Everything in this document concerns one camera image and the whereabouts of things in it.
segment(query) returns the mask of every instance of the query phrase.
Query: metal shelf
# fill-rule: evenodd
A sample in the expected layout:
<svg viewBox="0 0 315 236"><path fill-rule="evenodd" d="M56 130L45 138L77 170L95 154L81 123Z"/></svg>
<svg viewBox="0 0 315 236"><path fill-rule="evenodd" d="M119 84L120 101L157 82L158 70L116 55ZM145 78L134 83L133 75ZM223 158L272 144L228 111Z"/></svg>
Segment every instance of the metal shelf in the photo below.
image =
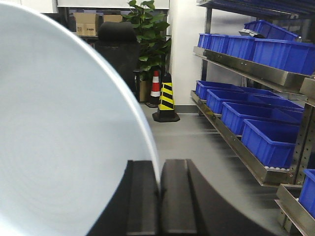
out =
<svg viewBox="0 0 315 236"><path fill-rule="evenodd" d="M233 134L224 123L207 107L194 91L191 97L199 110L221 134L232 150L238 155L247 169L261 186L278 187L280 183L288 183L288 171L266 169L263 164L243 145L237 135Z"/></svg>
<svg viewBox="0 0 315 236"><path fill-rule="evenodd" d="M301 86L300 93L307 96L303 102L315 107L315 79L314 78L305 78Z"/></svg>
<svg viewBox="0 0 315 236"><path fill-rule="evenodd" d="M90 39L90 40L98 40L98 36L84 36L84 35L78 35L78 37L84 39L84 40L87 40L87 39Z"/></svg>
<svg viewBox="0 0 315 236"><path fill-rule="evenodd" d="M311 0L204 0L199 6L260 18L315 14L315 1Z"/></svg>
<svg viewBox="0 0 315 236"><path fill-rule="evenodd" d="M287 217L280 223L285 226L286 222L292 222L303 236L315 236L315 219L296 200L301 190L302 187L299 185L280 185L277 191L279 200L276 200L276 203Z"/></svg>
<svg viewBox="0 0 315 236"><path fill-rule="evenodd" d="M234 71L279 92L299 94L304 78L306 77L306 75L279 70L208 49L194 47L193 51L197 56L206 61Z"/></svg>

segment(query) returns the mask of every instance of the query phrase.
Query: chair backrest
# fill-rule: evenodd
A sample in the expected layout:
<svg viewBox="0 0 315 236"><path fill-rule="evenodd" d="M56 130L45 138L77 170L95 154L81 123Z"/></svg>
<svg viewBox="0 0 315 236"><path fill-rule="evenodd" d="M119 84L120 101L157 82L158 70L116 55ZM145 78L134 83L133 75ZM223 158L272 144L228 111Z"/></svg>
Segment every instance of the chair backrest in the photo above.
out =
<svg viewBox="0 0 315 236"><path fill-rule="evenodd" d="M104 22L98 30L95 49L114 67L122 79L135 91L134 69L140 45L130 22Z"/></svg>

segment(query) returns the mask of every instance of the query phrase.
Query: white circular object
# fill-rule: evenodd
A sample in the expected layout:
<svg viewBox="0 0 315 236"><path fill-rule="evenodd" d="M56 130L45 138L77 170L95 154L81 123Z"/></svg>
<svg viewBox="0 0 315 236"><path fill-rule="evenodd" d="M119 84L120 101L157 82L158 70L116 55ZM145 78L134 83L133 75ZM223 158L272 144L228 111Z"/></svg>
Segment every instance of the white circular object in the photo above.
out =
<svg viewBox="0 0 315 236"><path fill-rule="evenodd" d="M157 151L123 80L88 44L0 2L0 235L83 236L128 160Z"/></svg>

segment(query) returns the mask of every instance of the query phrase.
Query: yellow and black striped cone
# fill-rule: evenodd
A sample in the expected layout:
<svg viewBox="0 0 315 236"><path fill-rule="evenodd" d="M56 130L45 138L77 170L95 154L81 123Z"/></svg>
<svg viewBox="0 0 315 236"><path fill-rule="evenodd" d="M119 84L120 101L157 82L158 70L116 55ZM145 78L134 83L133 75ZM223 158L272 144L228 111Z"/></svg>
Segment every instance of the yellow and black striped cone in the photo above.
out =
<svg viewBox="0 0 315 236"><path fill-rule="evenodd" d="M180 120L175 112L172 77L170 73L166 73L162 80L161 96L159 97L159 105L157 112L152 114L157 122L177 122Z"/></svg>

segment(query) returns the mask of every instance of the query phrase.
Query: blue plastic bin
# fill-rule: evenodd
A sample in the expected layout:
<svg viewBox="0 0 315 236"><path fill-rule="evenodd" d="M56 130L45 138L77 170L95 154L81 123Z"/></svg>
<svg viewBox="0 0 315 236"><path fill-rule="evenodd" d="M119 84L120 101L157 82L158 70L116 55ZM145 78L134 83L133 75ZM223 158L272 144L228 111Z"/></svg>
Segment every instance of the blue plastic bin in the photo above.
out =
<svg viewBox="0 0 315 236"><path fill-rule="evenodd" d="M315 170L305 169L304 173L306 177L299 202L315 218Z"/></svg>
<svg viewBox="0 0 315 236"><path fill-rule="evenodd" d="M264 166L289 168L299 125L244 120L242 143Z"/></svg>
<svg viewBox="0 0 315 236"><path fill-rule="evenodd" d="M277 108L264 108L247 104L223 102L222 122L234 133L241 135L245 119L299 124L299 121Z"/></svg>
<svg viewBox="0 0 315 236"><path fill-rule="evenodd" d="M286 110L292 110L292 111L298 111L301 112L304 110L303 107L280 97L268 97L268 96L260 96L260 95L253 95L252 97L253 102L259 102L262 101L268 105L271 105L273 107L286 109Z"/></svg>
<svg viewBox="0 0 315 236"><path fill-rule="evenodd" d="M209 33L200 33L198 47L209 49L211 45L211 34Z"/></svg>
<svg viewBox="0 0 315 236"><path fill-rule="evenodd" d="M221 114L223 109L223 102L253 104L265 106L265 103L258 100L253 101L253 95L244 92L207 90L207 106L216 114Z"/></svg>
<svg viewBox="0 0 315 236"><path fill-rule="evenodd" d="M253 30L255 32L258 32L258 21L251 21L244 24L244 28L247 30Z"/></svg>
<svg viewBox="0 0 315 236"><path fill-rule="evenodd" d="M299 74L314 72L314 44L261 38L255 41L254 62Z"/></svg>
<svg viewBox="0 0 315 236"><path fill-rule="evenodd" d="M286 109L280 109L282 112L288 114L289 116L295 118L299 123L302 122L303 119L303 111L291 111Z"/></svg>
<svg viewBox="0 0 315 236"><path fill-rule="evenodd" d="M237 58L252 60L255 50L255 38L250 36L229 36L226 54Z"/></svg>
<svg viewBox="0 0 315 236"><path fill-rule="evenodd" d="M252 94L259 94L259 95L263 95L263 96L269 96L269 97L279 97L277 94L269 91L269 90L265 90L265 89L258 89L258 88L248 88L248 87L241 87L239 86L239 88L241 90L243 90L244 92L247 93L252 93Z"/></svg>
<svg viewBox="0 0 315 236"><path fill-rule="evenodd" d="M238 88L238 86L232 84L197 80L196 94L200 97L200 99L205 100L207 98L207 89L243 92L240 88Z"/></svg>
<svg viewBox="0 0 315 236"><path fill-rule="evenodd" d="M244 24L246 29L256 31L265 38L294 41L298 35L264 20Z"/></svg>
<svg viewBox="0 0 315 236"><path fill-rule="evenodd" d="M212 34L210 50L218 53L226 53L229 37L225 34Z"/></svg>

